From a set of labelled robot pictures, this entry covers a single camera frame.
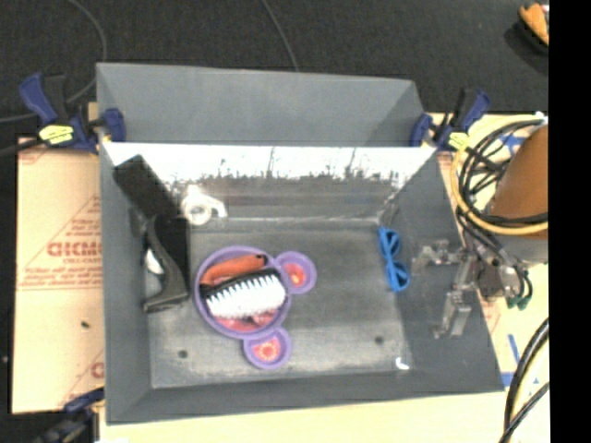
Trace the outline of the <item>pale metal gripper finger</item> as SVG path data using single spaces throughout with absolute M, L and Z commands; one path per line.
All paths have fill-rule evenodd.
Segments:
M 464 334 L 467 320 L 472 312 L 472 305 L 464 297 L 472 290 L 473 256 L 463 256 L 452 281 L 450 290 L 445 294 L 441 320 L 433 329 L 435 339 L 460 338 Z
M 413 275 L 423 274 L 427 267 L 459 264 L 464 258 L 464 248 L 452 245 L 447 239 L 432 240 L 419 245 L 411 257 Z

